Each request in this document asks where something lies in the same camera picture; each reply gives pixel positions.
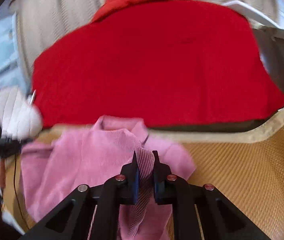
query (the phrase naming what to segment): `silver screw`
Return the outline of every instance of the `silver screw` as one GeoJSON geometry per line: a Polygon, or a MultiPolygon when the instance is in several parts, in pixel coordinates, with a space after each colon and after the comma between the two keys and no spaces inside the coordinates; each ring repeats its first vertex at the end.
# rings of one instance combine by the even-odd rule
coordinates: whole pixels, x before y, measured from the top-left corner
{"type": "Polygon", "coordinates": [[[82,185],[78,186],[78,191],[79,192],[84,192],[84,191],[87,191],[87,190],[88,190],[88,187],[85,184],[82,184],[82,185]]]}
{"type": "Polygon", "coordinates": [[[125,176],[123,174],[119,174],[115,176],[115,179],[117,181],[124,181],[125,180],[125,176]]]}
{"type": "Polygon", "coordinates": [[[176,179],[177,179],[177,176],[174,174],[170,174],[167,176],[167,180],[169,181],[176,181],[176,179]]]}
{"type": "Polygon", "coordinates": [[[215,189],[213,184],[207,183],[204,185],[206,190],[212,191],[213,189],[215,189]]]}

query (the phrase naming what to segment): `black wire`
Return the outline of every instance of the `black wire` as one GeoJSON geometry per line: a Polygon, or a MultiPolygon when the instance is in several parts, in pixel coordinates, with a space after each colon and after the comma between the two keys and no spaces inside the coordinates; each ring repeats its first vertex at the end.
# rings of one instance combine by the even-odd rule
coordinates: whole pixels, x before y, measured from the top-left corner
{"type": "Polygon", "coordinates": [[[18,207],[19,207],[19,210],[20,210],[20,215],[21,215],[21,217],[22,217],[22,220],[23,220],[23,222],[25,223],[27,230],[30,230],[30,228],[29,228],[29,226],[28,226],[26,220],[24,219],[24,216],[22,215],[22,210],[21,210],[21,206],[20,206],[19,199],[18,199],[17,190],[16,190],[16,188],[15,188],[15,174],[16,174],[16,171],[17,171],[17,155],[15,154],[15,155],[14,155],[14,175],[13,175],[14,193],[15,193],[15,197],[16,197],[17,202],[18,202],[18,207]]]}

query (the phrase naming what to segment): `shirt collar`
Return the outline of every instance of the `shirt collar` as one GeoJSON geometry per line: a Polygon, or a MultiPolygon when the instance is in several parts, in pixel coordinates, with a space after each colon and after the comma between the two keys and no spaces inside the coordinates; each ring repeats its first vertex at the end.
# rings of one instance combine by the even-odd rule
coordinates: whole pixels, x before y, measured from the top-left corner
{"type": "Polygon", "coordinates": [[[121,118],[103,115],[92,126],[93,130],[118,130],[127,129],[133,133],[140,142],[144,142],[148,137],[148,131],[141,118],[121,118]]]}

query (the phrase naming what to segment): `screw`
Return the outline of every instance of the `screw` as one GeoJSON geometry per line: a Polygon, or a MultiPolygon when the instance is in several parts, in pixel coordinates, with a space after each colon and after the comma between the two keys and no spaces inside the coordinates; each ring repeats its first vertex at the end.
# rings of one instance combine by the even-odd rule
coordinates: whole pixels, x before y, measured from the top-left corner
{"type": "Polygon", "coordinates": [[[85,185],[85,184],[82,184],[80,186],[78,186],[78,191],[79,192],[84,192],[84,191],[87,191],[88,190],[88,186],[85,185]]]}
{"type": "Polygon", "coordinates": [[[206,190],[209,190],[209,191],[212,191],[215,189],[214,185],[210,183],[205,184],[204,187],[206,190]]]}
{"type": "Polygon", "coordinates": [[[125,176],[123,174],[119,174],[115,176],[115,179],[117,181],[124,181],[125,180],[125,176]]]}
{"type": "Polygon", "coordinates": [[[167,180],[169,181],[176,181],[176,179],[177,179],[177,176],[174,174],[170,174],[167,176],[167,180]]]}

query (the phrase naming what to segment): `pink corduroy shirt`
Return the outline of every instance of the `pink corduroy shirt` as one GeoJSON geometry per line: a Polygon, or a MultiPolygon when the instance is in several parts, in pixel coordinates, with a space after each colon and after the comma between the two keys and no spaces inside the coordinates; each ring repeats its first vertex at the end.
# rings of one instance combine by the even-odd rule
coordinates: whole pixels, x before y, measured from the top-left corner
{"type": "Polygon", "coordinates": [[[188,152],[172,141],[148,135],[142,119],[102,116],[91,129],[65,131],[52,145],[30,143],[22,149],[21,173],[25,204],[35,221],[42,219],[78,185],[103,184],[132,161],[136,151],[140,171],[139,200],[120,207],[119,239],[168,239],[165,226],[171,205],[153,198],[152,150],[173,174],[188,179],[195,165],[188,152]]]}

